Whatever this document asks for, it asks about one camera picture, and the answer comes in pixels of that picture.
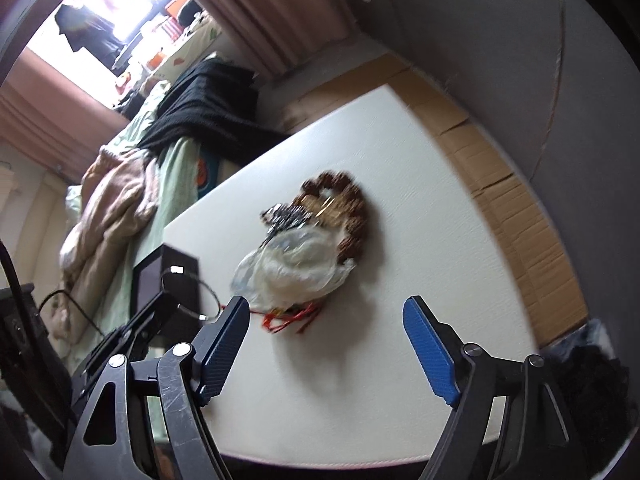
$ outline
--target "clear plastic bag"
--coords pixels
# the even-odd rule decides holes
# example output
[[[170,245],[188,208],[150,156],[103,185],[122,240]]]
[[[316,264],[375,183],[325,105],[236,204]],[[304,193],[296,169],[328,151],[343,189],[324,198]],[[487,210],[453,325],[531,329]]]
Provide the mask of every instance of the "clear plastic bag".
[[[231,282],[253,310],[284,311],[294,304],[322,298],[347,279],[355,264],[337,264],[335,234],[315,226],[283,231],[263,248],[249,253]]]

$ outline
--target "white tabletop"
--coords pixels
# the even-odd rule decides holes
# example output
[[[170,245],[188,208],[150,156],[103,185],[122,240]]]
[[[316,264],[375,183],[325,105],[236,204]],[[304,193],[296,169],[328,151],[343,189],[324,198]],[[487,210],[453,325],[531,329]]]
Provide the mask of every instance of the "white tabletop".
[[[336,110],[243,168],[169,224],[165,243],[200,261],[230,299],[236,265],[264,240],[260,212],[324,170],[366,195],[364,256],[303,335],[252,315],[226,385],[204,409],[219,450],[256,462],[356,467],[427,459],[449,415],[402,328],[421,295],[463,342],[515,360],[535,352],[512,276],[474,202],[389,87]],[[202,293],[204,309],[213,300]],[[495,438],[501,410],[487,437]]]

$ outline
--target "brown bead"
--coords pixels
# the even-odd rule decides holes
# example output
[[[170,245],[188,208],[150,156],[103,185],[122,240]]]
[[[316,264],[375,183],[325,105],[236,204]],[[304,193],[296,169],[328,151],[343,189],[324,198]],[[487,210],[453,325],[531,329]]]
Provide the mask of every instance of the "brown bead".
[[[345,213],[349,216],[366,216],[367,212],[364,208],[364,200],[356,199],[348,202]]]
[[[305,199],[306,193],[300,193],[297,197],[292,200],[293,205],[302,205],[302,201]]]
[[[367,219],[362,216],[352,216],[344,223],[344,230],[353,237],[362,238],[367,232]]]
[[[334,186],[334,177],[333,171],[323,171],[318,175],[318,184],[320,187],[331,189]]]
[[[343,263],[350,258],[357,258],[362,252],[362,240],[347,236],[338,244],[338,261]]]
[[[360,189],[360,186],[356,186],[355,184],[349,184],[345,187],[342,194],[347,198],[347,200],[362,198],[362,190]]]
[[[340,173],[338,173],[338,174],[336,174],[334,176],[334,182],[333,182],[332,187],[336,191],[341,192],[351,182],[353,182],[353,179],[352,179],[351,175],[349,173],[347,173],[346,171],[341,171]]]
[[[312,196],[320,196],[320,187],[318,186],[318,183],[315,180],[305,180],[302,183],[301,189],[302,191],[305,192],[305,194],[312,195]]]

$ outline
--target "black cable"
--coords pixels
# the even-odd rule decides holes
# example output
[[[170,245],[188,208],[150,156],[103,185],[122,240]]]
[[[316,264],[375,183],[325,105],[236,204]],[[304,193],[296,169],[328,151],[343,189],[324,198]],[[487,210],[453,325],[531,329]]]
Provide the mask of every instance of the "black cable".
[[[213,296],[213,299],[216,301],[216,305],[218,307],[218,313],[215,316],[205,316],[204,314],[198,314],[196,312],[194,312],[193,310],[188,309],[187,307],[183,306],[182,304],[178,304],[178,311],[180,311],[183,314],[186,314],[187,316],[193,317],[194,319],[197,319],[198,321],[202,321],[205,323],[213,323],[215,322],[215,320],[218,319],[218,316],[220,315],[220,313],[222,313],[223,307],[222,304],[220,303],[220,299],[218,298],[218,295],[216,294],[216,291],[213,290],[208,283],[203,282],[197,274],[193,274],[192,272],[189,272],[188,270],[185,270],[182,267],[179,267],[180,270],[174,270],[174,266],[169,267],[168,269],[165,269],[162,274],[160,274],[160,289],[163,292],[167,292],[167,290],[164,288],[164,277],[167,274],[176,274],[178,276],[185,276],[187,278],[192,279],[194,282],[196,282],[197,284],[203,286],[205,289],[207,289],[207,291],[209,292],[209,294],[211,294]]]
[[[42,300],[42,302],[40,303],[40,306],[38,307],[38,312],[40,312],[44,308],[44,306],[47,304],[47,301],[49,301],[54,296],[57,296],[58,294],[64,294],[66,297],[68,297],[71,300],[71,302],[76,306],[76,308],[80,311],[80,314],[82,314],[82,316],[89,322],[89,324],[92,327],[94,327],[96,332],[98,332],[103,339],[106,337],[104,335],[104,332],[100,330],[98,326],[94,323],[94,320],[91,319],[89,316],[87,316],[86,312],[82,310],[82,307],[78,305],[78,302],[74,300],[71,294],[69,294],[68,291],[66,291],[64,288],[59,288],[58,290],[54,290],[53,292],[50,292],[49,294],[47,294],[44,300]]]

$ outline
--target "blue gripper pad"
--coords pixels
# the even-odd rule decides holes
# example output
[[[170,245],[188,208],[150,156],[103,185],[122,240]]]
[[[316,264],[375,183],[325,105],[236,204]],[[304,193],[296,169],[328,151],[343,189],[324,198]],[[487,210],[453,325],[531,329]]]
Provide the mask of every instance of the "blue gripper pad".
[[[453,360],[414,298],[404,302],[402,323],[433,393],[449,406],[456,405],[460,391],[456,386]]]
[[[195,392],[199,406],[206,406],[211,397],[218,396],[222,391],[249,328],[249,315],[249,304],[242,298],[242,304],[232,317],[225,320],[225,326],[202,361],[200,386]]]

